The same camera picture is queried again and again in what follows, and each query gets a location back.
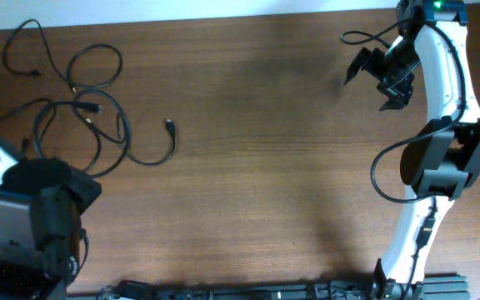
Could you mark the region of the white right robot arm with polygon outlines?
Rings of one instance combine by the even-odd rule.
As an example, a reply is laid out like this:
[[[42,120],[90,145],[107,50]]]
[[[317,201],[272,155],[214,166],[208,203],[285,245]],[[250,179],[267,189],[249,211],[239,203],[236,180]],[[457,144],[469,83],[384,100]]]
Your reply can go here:
[[[377,260],[370,283],[332,282],[333,299],[467,299],[458,275],[427,277],[425,265],[446,214],[480,175],[480,107],[468,67],[468,14],[462,1],[401,1],[393,42],[362,48],[347,69],[373,75],[387,97],[384,108],[405,108],[421,68],[427,123],[402,140],[399,199],[402,214],[393,240]]]

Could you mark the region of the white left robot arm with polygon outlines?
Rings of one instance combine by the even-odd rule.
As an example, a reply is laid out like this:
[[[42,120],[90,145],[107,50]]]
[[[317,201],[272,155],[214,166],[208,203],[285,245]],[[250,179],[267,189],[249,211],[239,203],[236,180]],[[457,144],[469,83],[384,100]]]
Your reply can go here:
[[[0,299],[67,298],[88,255],[81,216],[101,193],[85,172],[0,140]]]

